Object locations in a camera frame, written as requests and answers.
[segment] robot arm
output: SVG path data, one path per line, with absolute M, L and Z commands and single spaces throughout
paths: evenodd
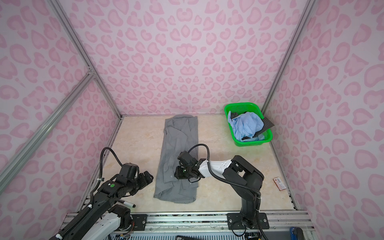
M 78 215 L 56 236 L 50 240 L 77 240 L 82 239 L 85 234 L 92 228 L 96 221 L 106 212 L 109 211 L 108 218 L 113 219 L 113 224 L 103 228 L 106 237 L 109 233 L 119 229 L 127 229 L 131 223 L 130 209 L 121 205 L 113 206 L 127 192 L 135 195 L 139 190 L 153 181 L 153 176 L 148 171 L 139 173 L 139 167 L 132 163 L 122 165 L 120 173 L 116 174 L 110 180 L 104 182 L 97 193 L 93 197 L 93 201 L 82 209 Z
M 243 216 L 243 225 L 250 229 L 257 226 L 261 199 L 259 191 L 264 180 L 264 175 L 259 170 L 238 155 L 231 160 L 209 162 L 206 159 L 198 161 L 187 151 L 184 151 L 180 153 L 177 159 L 180 163 L 175 171 L 177 179 L 197 178 L 200 180 L 214 176 L 220 181 L 226 180 L 225 182 L 229 183 L 242 198 L 240 213 Z M 243 171 L 245 171 L 244 175 L 240 176 L 239 173 Z

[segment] pink leopard print backdrop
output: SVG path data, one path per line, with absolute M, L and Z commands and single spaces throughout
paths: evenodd
M 123 114 L 263 106 L 305 0 L 62 0 Z
M 0 3 L 0 172 L 85 75 L 44 0 Z
M 269 108 L 320 239 L 384 238 L 384 1 L 321 0 Z
M 49 239 L 74 212 L 117 123 L 91 82 L 0 195 L 0 239 Z

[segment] beige tabletop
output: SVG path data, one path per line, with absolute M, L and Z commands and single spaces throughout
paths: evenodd
M 122 163 L 137 164 L 140 172 L 148 171 L 154 181 L 125 201 L 136 204 L 133 212 L 194 212 L 236 211 L 241 209 L 241 198 L 232 187 L 213 177 L 199 181 L 196 201 L 176 204 L 153 198 L 157 168 L 164 136 L 165 119 L 172 116 L 125 117 L 112 149 Z M 231 137 L 224 115 L 198 116 L 199 143 L 208 145 L 211 161 L 223 161 L 240 155 L 264 175 L 261 188 L 261 210 L 293 209 L 287 190 L 279 191 L 273 178 L 281 177 L 270 145 L 237 147 Z M 199 158 L 207 156 L 204 147 L 199 148 Z M 120 166 L 112 154 L 108 155 L 103 177 L 111 178 L 119 173 Z

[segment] black cable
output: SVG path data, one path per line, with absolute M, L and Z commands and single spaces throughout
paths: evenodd
M 234 185 L 234 186 L 237 186 L 237 187 L 241 187 L 241 188 L 247 189 L 247 190 L 249 190 L 249 191 L 255 193 L 257 199 L 261 199 L 261 193 L 260 193 L 260 191 L 254 189 L 254 188 L 252 188 L 252 187 L 243 185 L 243 184 L 239 184 L 239 183 L 236 183 L 236 182 L 229 181 L 229 180 L 227 180 L 227 179 L 224 179 L 224 178 L 219 177 L 218 175 L 216 175 L 216 174 L 212 171 L 212 168 L 211 168 L 211 165 L 210 165 L 210 162 L 209 162 L 209 148 L 208 148 L 207 145 L 205 145 L 205 144 L 203 144 L 203 143 L 196 144 L 195 146 L 193 146 L 193 147 L 188 151 L 188 153 L 191 152 L 192 149 L 194 149 L 195 147 L 198 147 L 198 146 L 204 146 L 204 147 L 207 149 L 207 165 L 208 165 L 208 170 L 209 170 L 209 173 L 210 173 L 214 178 L 216 178 L 216 179 L 219 180 L 219 181 L 225 182 L 225 183 L 227 183 L 227 184 L 230 184 L 230 185 Z M 262 228 L 261 228 L 261 226 L 260 226 L 260 223 L 259 223 L 259 214 L 258 214 L 258 212 L 259 212 L 259 210 L 260 210 L 260 201 L 258 201 L 258 204 L 257 204 L 257 205 L 258 205 L 258 207 L 256 208 L 256 221 L 257 221 L 257 227 L 259 228 L 259 231 L 260 231 L 260 233 L 263 235 L 263 237 L 265 238 L 265 240 L 268 240 L 268 238 L 265 236 L 265 234 L 264 234 L 264 232 L 263 232 L 263 230 L 262 230 Z
M 112 154 L 113 154 L 113 156 L 116 158 L 116 161 L 120 164 L 120 166 L 122 167 L 122 163 L 120 162 L 120 160 L 118 159 L 118 157 L 116 156 L 116 153 L 112 150 L 112 148 L 110 148 L 110 147 L 105 147 L 105 148 L 103 148 L 102 150 L 101 150 L 101 155 L 103 155 L 104 154 L 104 151 L 105 150 L 109 150 Z
M 234 226 L 235 223 L 241 223 L 241 221 L 234 222 L 234 223 L 232 224 L 232 226 Z M 237 234 L 235 234 L 235 232 L 233 231 L 233 228 L 232 228 L 232 232 L 234 233 L 235 236 L 237 236 L 237 237 L 242 237 L 242 236 L 244 236 L 245 232 L 247 231 L 247 228 L 246 228 L 244 225 L 243 225 L 243 227 L 244 227 L 244 232 L 243 232 L 241 235 L 237 235 Z
M 201 179 L 201 177 L 199 177 L 199 179 L 197 179 L 196 181 L 191 182 L 190 178 L 188 178 L 188 181 L 189 181 L 190 183 L 194 183 L 194 182 L 198 182 L 198 181 L 200 181 L 200 179 Z

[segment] light blue shirt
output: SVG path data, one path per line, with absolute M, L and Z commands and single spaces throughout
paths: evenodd
M 264 123 L 256 113 L 246 112 L 231 119 L 231 111 L 228 113 L 228 123 L 232 127 L 235 138 L 240 142 L 259 141 L 264 139 L 264 135 L 253 138 L 254 134 L 260 131 Z M 242 140 L 243 137 L 250 137 L 250 139 Z

